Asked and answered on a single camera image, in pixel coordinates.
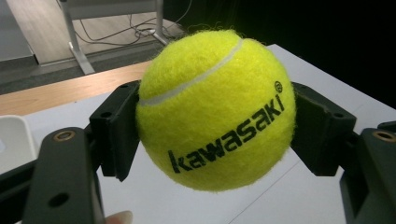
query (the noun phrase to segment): metal stand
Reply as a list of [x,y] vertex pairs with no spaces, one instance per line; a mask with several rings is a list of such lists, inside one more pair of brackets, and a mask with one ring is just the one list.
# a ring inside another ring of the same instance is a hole
[[[73,19],[75,19],[76,17],[71,15],[71,10],[69,8],[67,0],[59,0],[59,2],[61,3],[62,12],[64,13],[64,21],[66,22],[67,31],[70,37],[69,48],[72,51],[76,60],[78,61],[78,64],[81,67],[84,74],[85,75],[93,74],[95,73],[95,71],[93,70],[89,60],[87,59],[87,56],[84,54],[84,52],[81,50],[81,47],[78,44],[76,31],[73,25]],[[167,45],[169,41],[163,34],[163,0],[155,0],[155,10],[157,13],[157,22],[156,22],[156,28],[152,31],[153,36],[157,40],[159,40],[162,44]],[[84,19],[90,17],[97,17],[97,13],[95,12],[94,16],[86,15]]]

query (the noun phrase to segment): yellow tennis ball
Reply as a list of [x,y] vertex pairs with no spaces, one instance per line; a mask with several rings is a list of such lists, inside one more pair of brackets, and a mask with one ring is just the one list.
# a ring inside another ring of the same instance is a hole
[[141,141],[177,183],[236,189],[264,176],[289,148],[294,92],[281,62],[234,31],[169,44],[143,76],[136,109]]

